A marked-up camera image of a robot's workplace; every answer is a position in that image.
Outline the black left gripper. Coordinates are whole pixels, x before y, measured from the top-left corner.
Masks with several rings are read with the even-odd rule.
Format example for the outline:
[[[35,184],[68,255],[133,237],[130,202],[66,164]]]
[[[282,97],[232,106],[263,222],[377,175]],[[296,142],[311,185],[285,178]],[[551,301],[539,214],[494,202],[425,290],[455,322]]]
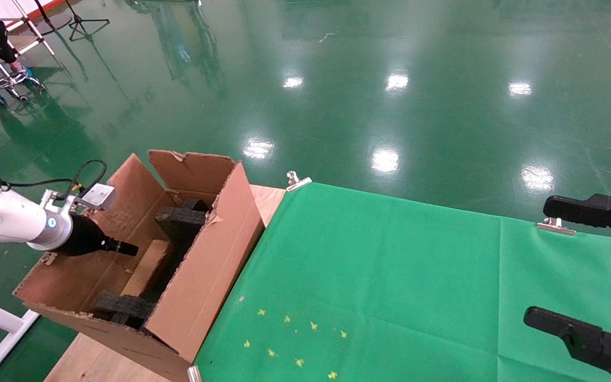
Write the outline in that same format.
[[[125,241],[108,239],[107,235],[90,218],[70,214],[71,232],[63,244],[55,249],[56,253],[63,256],[82,256],[98,250],[104,250],[134,257],[138,254],[138,246]]]

